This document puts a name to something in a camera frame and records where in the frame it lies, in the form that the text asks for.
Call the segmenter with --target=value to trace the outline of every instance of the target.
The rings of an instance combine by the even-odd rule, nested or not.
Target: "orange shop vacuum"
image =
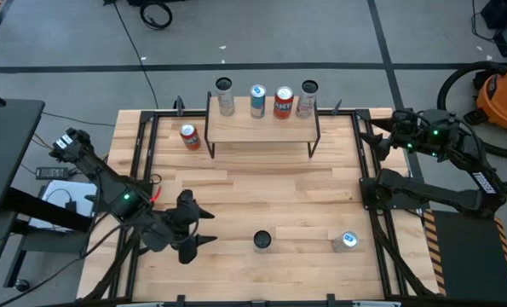
[[[477,72],[473,85],[479,91],[476,110],[464,115],[470,125],[489,122],[507,129],[507,63],[478,61],[458,69],[442,85],[437,97],[437,108],[447,110],[447,95],[453,84],[468,72]],[[490,154],[507,158],[507,149],[484,142]]]

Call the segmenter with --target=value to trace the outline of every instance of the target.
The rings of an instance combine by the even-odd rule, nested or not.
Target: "blue soda can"
[[[346,252],[354,249],[359,243],[357,235],[351,231],[347,231],[332,241],[332,250],[334,252]]]
[[[260,119],[264,116],[264,98],[267,89],[262,85],[253,85],[251,87],[251,117]]]

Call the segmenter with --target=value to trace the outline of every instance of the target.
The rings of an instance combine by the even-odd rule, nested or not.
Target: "vacuum hose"
[[[465,74],[477,70],[494,70],[498,74],[503,75],[507,73],[507,66],[491,61],[478,61],[471,63],[466,67],[458,69],[455,73],[448,77],[447,81],[444,82],[441,89],[439,90],[439,95],[437,96],[437,108],[447,111],[447,95],[450,88],[454,85],[454,83],[456,83],[456,81],[458,81],[458,79],[462,78]],[[484,148],[488,153],[507,158],[506,148],[497,147],[484,141],[483,143]]]

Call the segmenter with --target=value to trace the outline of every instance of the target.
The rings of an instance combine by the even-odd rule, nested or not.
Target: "can lid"
[[[342,241],[345,246],[354,247],[358,243],[357,235],[351,231],[345,232],[344,235],[342,236]]]
[[[308,94],[313,94],[318,91],[318,84],[313,80],[306,80],[302,82],[302,90]]]
[[[278,91],[276,91],[276,95],[280,99],[289,99],[293,97],[293,90],[288,86],[282,86],[278,89]]]
[[[272,242],[272,237],[266,230],[259,230],[256,232],[256,234],[253,236],[253,242],[255,243],[255,246],[259,248],[267,248],[270,246],[270,243]]]
[[[251,87],[251,95],[253,97],[263,97],[267,93],[267,89],[262,85],[253,85]]]
[[[218,90],[228,90],[233,86],[233,82],[229,78],[219,78],[216,81],[216,87]]]
[[[194,133],[194,126],[192,124],[183,124],[179,131],[184,136],[190,136]]]

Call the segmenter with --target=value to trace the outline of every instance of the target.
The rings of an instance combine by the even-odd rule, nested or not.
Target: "red clip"
[[[160,190],[162,190],[162,187],[158,186],[157,193],[150,199],[152,203],[157,201],[158,197],[160,196]]]

